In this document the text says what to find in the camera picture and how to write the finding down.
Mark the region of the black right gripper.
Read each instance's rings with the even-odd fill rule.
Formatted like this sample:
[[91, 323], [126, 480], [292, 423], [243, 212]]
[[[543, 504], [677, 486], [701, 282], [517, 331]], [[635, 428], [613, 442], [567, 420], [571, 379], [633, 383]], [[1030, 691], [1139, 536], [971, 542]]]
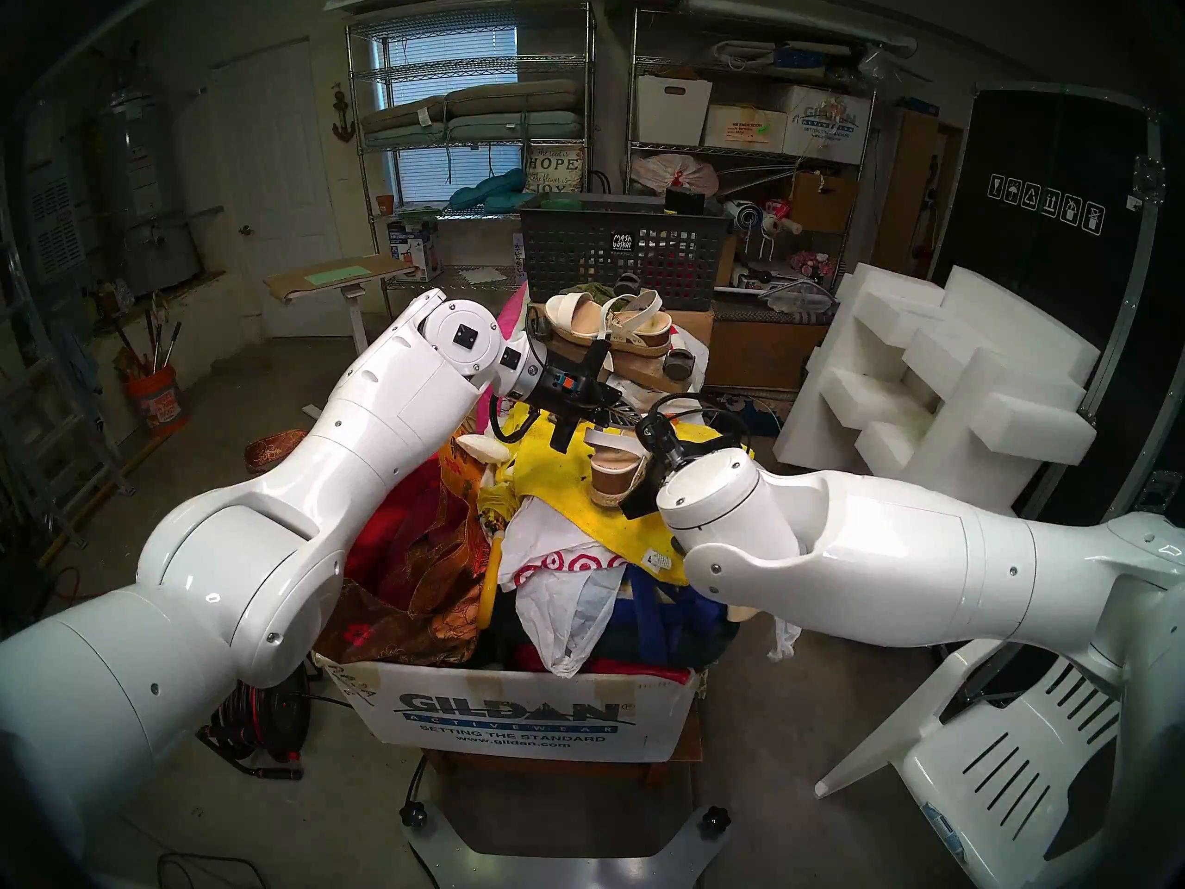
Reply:
[[670, 477], [688, 462], [690, 455], [678, 439], [670, 417], [656, 409], [639, 418], [639, 443], [648, 454], [648, 471], [656, 477]]

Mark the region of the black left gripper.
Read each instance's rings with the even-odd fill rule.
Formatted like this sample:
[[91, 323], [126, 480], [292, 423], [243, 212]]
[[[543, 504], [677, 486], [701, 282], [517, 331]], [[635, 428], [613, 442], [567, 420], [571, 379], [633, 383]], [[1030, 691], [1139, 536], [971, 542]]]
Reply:
[[536, 408], [557, 418], [587, 418], [601, 430], [633, 430], [646, 411], [601, 382], [602, 371], [603, 359], [576, 363], [550, 358], [536, 382]]

